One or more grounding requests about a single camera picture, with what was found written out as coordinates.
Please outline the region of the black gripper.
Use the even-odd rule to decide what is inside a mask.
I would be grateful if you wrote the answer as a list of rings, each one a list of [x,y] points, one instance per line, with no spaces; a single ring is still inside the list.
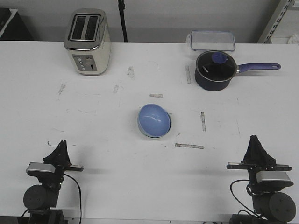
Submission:
[[[250,164],[254,160],[253,150],[255,144],[256,160],[259,165]],[[264,186],[256,182],[256,173],[260,171],[291,171],[289,165],[277,164],[276,159],[271,157],[263,148],[258,137],[256,135],[251,135],[248,148],[246,150],[245,156],[242,163],[228,163],[227,169],[238,169],[247,170],[249,175],[249,188],[252,194],[264,194],[279,192],[285,187],[271,187]]]
[[[67,143],[65,140],[61,140],[56,146],[54,151],[43,158],[44,163],[63,163],[67,166],[54,166],[56,168],[54,174],[43,174],[38,176],[37,179],[44,187],[60,187],[64,181],[65,171],[83,171],[83,166],[70,165],[70,158],[67,151]]]

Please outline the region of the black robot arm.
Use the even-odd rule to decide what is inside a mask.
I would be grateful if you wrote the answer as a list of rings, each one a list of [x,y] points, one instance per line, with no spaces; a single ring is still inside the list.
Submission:
[[[62,210],[56,209],[59,192],[66,171],[82,172],[83,166],[70,162],[67,142],[60,141],[54,151],[43,158],[43,162],[31,162],[26,169],[29,176],[36,177],[39,184],[29,187],[23,196],[23,204],[30,214],[28,224],[67,224]]]
[[[231,224],[287,224],[296,216],[293,199],[282,190],[293,186],[287,172],[289,165],[277,164],[261,145],[257,136],[250,137],[248,149],[239,163],[229,162],[227,169],[247,170],[246,186],[251,196],[253,209],[244,207],[233,214]]]

